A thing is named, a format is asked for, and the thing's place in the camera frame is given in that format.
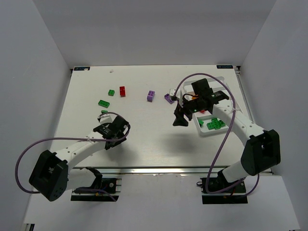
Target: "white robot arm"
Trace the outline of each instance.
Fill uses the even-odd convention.
[[[49,201],[58,199],[65,190],[79,187],[100,189],[102,175],[98,170],[92,167],[73,167],[93,153],[108,150],[125,141],[130,125],[120,116],[112,121],[109,114],[100,115],[98,120],[100,125],[84,141],[78,141],[54,153],[46,150],[39,156],[29,183]]]
[[[188,126],[184,115],[191,120],[193,113],[201,110],[208,110],[230,126],[234,109],[229,97],[222,91],[213,92],[206,78],[192,83],[192,88],[197,98],[190,101],[179,91],[175,95],[174,90],[170,90],[171,99],[178,100],[173,126]],[[240,111],[235,114],[232,131],[243,143],[244,152],[240,161],[218,172],[215,181],[218,186],[212,186],[216,190],[225,189],[247,176],[254,176],[279,164],[281,160],[279,135],[276,131],[266,131]]]

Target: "green block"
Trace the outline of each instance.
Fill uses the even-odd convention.
[[[207,126],[207,128],[208,128],[209,130],[212,130],[212,129],[214,129],[214,128],[215,128],[215,126],[214,126],[213,122],[211,122],[211,123],[207,123],[207,124],[206,124],[206,126]]]
[[[202,127],[203,126],[203,124],[204,124],[204,122],[202,121],[202,120],[200,120],[200,119],[198,119],[198,123],[199,123],[199,125]]]
[[[218,122],[217,118],[212,119],[212,123],[214,124],[215,130],[220,129],[220,123]]]
[[[218,122],[219,122],[221,128],[224,127],[224,126],[226,126],[226,124],[225,124],[222,120],[220,120],[220,121],[218,121]]]
[[[115,91],[114,91],[114,90],[109,90],[109,91],[108,91],[108,95],[114,96],[114,94],[115,94]]]
[[[100,101],[98,102],[98,105],[99,105],[99,106],[102,106],[102,107],[105,107],[105,108],[108,108],[109,105],[110,105],[110,103],[108,103],[108,102],[106,102],[106,101],[104,101],[104,100],[100,100]]]

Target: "gray wall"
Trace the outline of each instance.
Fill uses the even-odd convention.
[[[281,174],[302,230],[308,230],[308,1],[279,0],[242,66],[256,121],[281,138]]]
[[[70,73],[31,0],[1,0],[0,31],[0,229],[17,231],[29,195],[15,183],[16,160],[29,144],[54,134]],[[19,176],[28,189],[47,145],[38,145],[21,162]]]
[[[34,0],[70,67],[242,64],[276,0]]]

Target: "purple lego brick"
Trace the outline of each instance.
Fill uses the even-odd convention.
[[[164,96],[165,100],[167,100],[170,104],[174,103],[174,101],[170,98],[170,95],[167,94]]]
[[[155,96],[155,91],[149,91],[148,96],[146,97],[147,101],[152,102]]]

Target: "red lego brick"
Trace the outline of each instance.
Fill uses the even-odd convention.
[[[125,97],[125,87],[124,86],[120,87],[120,96]]]

